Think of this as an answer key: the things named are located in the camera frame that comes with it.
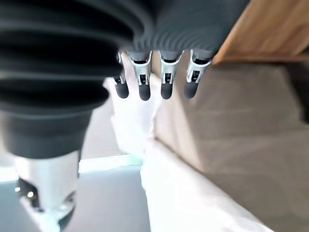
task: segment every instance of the white cloth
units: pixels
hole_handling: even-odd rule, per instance
[[[207,178],[182,162],[151,134],[152,117],[162,104],[160,81],[151,76],[151,99],[139,98],[130,60],[123,57],[130,91],[120,99],[110,80],[113,125],[119,147],[143,155],[141,170],[152,232],[271,232]]]

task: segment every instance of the wooden surface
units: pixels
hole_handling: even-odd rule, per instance
[[[309,0],[251,0],[214,62],[300,61],[309,46]]]

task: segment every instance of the beige fabric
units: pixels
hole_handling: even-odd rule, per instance
[[[278,232],[309,231],[309,127],[284,68],[209,67],[185,99],[189,54],[173,96],[154,119],[156,139]],[[153,72],[159,73],[157,54]]]

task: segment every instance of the black rubber fingertip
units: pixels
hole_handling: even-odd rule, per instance
[[[140,98],[143,101],[147,101],[150,99],[150,86],[149,85],[141,85],[139,86]]]
[[[161,84],[161,96],[163,99],[170,99],[173,93],[173,85]]]
[[[120,98],[127,98],[129,96],[129,89],[127,87],[127,83],[125,82],[124,84],[118,83],[115,85],[116,87],[116,92]]]
[[[187,99],[191,99],[195,96],[195,94],[197,93],[197,87],[198,84],[194,83],[194,82],[186,82],[185,86],[184,86],[184,96]]]

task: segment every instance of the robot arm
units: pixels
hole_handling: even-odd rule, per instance
[[[75,206],[78,163],[92,110],[128,51],[140,97],[150,98],[151,51],[160,51],[161,95],[191,50],[184,93],[198,83],[248,0],[5,0],[0,3],[0,109],[16,157],[16,193],[42,231],[62,231]]]

